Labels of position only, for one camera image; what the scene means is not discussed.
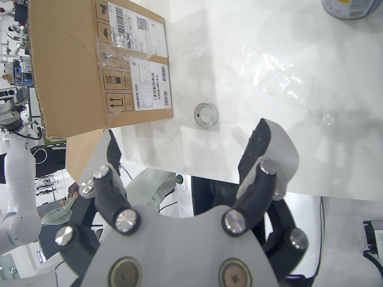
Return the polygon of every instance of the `white table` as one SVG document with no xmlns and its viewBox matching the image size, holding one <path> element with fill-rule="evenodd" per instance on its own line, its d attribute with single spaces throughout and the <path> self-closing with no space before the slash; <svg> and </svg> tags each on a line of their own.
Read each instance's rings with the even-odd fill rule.
<svg viewBox="0 0 383 287">
<path fill-rule="evenodd" d="M 238 182 L 265 117 L 296 145 L 291 192 L 383 199 L 383 7 L 342 22 L 320 0 L 131 0 L 166 20 L 174 118 L 121 128 L 124 156 Z M 218 107 L 209 130 L 201 102 Z"/>
</svg>

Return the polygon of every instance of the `person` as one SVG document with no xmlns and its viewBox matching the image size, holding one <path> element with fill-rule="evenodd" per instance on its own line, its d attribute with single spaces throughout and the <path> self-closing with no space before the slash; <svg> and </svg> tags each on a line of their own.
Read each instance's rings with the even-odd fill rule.
<svg viewBox="0 0 383 287">
<path fill-rule="evenodd" d="M 68 192 L 67 201 L 62 207 L 47 212 L 45 215 L 39 214 L 41 222 L 47 225 L 61 225 L 69 221 L 72 215 L 72 206 L 78 197 L 78 191 Z"/>
</svg>

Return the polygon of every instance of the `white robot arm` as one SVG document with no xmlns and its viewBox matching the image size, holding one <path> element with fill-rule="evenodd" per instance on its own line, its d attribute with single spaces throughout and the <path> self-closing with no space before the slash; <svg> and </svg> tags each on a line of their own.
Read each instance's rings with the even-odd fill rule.
<svg viewBox="0 0 383 287">
<path fill-rule="evenodd" d="M 37 137 L 21 119 L 27 99 L 26 88 L 0 91 L 4 102 L 0 104 L 0 127 L 8 151 L 4 159 L 8 210 L 0 224 L 0 255 L 33 242 L 41 231 L 34 190 L 36 160 L 30 152 L 41 138 L 41 128 Z"/>
</svg>

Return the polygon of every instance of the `plastic wrap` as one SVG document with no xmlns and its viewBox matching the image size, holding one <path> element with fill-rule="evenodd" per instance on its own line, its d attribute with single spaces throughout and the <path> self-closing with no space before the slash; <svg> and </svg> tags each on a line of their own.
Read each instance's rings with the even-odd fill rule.
<svg viewBox="0 0 383 287">
<path fill-rule="evenodd" d="M 347 106 L 340 93 L 334 93 L 317 77 L 293 63 L 282 62 L 275 56 L 263 54 L 254 75 L 254 86 L 285 104 L 307 110 L 312 122 L 331 135 L 341 133 L 348 122 Z"/>
<path fill-rule="evenodd" d="M 105 127 L 171 118 L 165 20 L 127 0 L 93 0 Z"/>
<path fill-rule="evenodd" d="M 292 63 L 263 54 L 254 75 L 254 86 L 287 104 L 304 108 L 312 86 L 310 75 Z"/>
</svg>

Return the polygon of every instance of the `metal screw cap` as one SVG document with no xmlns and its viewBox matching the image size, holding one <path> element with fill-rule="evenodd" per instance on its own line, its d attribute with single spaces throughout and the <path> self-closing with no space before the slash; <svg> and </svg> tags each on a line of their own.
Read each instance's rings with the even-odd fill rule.
<svg viewBox="0 0 383 287">
<path fill-rule="evenodd" d="M 295 228 L 290 232 L 290 242 L 299 250 L 305 250 L 309 245 L 307 235 L 300 228 Z"/>
<path fill-rule="evenodd" d="M 234 234 L 242 234 L 246 230 L 245 217 L 237 210 L 231 209 L 224 215 L 226 229 Z"/>
<path fill-rule="evenodd" d="M 276 175 L 275 165 L 272 160 L 264 160 L 259 164 L 261 171 L 267 175 Z"/>
<path fill-rule="evenodd" d="M 93 177 L 97 179 L 103 178 L 109 173 L 109 170 L 110 168 L 107 165 L 102 165 L 93 173 Z"/>
<path fill-rule="evenodd" d="M 64 226 L 56 233 L 55 242 L 59 246 L 67 245 L 73 238 L 73 228 L 71 226 Z"/>
<path fill-rule="evenodd" d="M 176 177 L 175 177 L 175 182 L 177 184 L 182 184 L 183 183 L 183 177 L 181 174 L 178 174 Z"/>
<path fill-rule="evenodd" d="M 122 211 L 116 219 L 116 228 L 122 233 L 131 231 L 137 223 L 137 213 L 133 209 Z"/>
<path fill-rule="evenodd" d="M 86 183 L 81 183 L 81 186 L 84 186 L 82 193 L 83 194 L 89 194 L 93 190 L 94 185 L 95 185 L 95 182 L 92 179 L 90 179 Z"/>
</svg>

